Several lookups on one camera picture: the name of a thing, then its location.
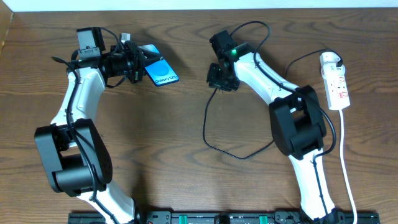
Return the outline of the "blue Galaxy smartphone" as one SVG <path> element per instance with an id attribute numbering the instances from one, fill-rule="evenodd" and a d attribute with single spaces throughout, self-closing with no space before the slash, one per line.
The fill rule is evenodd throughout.
<path id="1" fill-rule="evenodd" d="M 139 46 L 139 48 L 149 50 L 151 52 L 160 53 L 153 44 Z M 179 81 L 178 75 L 166 59 L 157 62 L 145 62 L 145 71 L 155 86 L 164 86 Z"/>

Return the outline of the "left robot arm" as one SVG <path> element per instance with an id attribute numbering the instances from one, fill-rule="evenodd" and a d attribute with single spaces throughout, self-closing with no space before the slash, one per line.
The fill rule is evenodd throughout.
<path id="1" fill-rule="evenodd" d="M 66 65 L 68 88 L 63 103 L 48 126 L 36 129 L 35 144 L 54 192 L 89 203 L 106 223 L 147 223 L 135 201 L 113 180 L 109 152 L 95 126 L 100 97 L 108 79 L 120 76 L 137 83 L 146 67 L 163 59 L 152 44 L 136 45 L 129 34 L 117 36 L 106 51 L 102 27 L 78 29 L 79 48 Z"/>

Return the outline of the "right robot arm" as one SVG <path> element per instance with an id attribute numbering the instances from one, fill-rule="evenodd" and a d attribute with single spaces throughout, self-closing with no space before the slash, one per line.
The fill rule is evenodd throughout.
<path id="1" fill-rule="evenodd" d="M 315 90 L 282 78 L 255 48 L 237 44 L 225 30 L 211 37 L 210 44 L 218 63 L 210 65 L 209 86 L 231 91 L 244 82 L 268 105 L 273 141 L 295 171 L 304 221 L 338 223 L 322 162 L 323 138 L 331 121 L 320 108 Z"/>

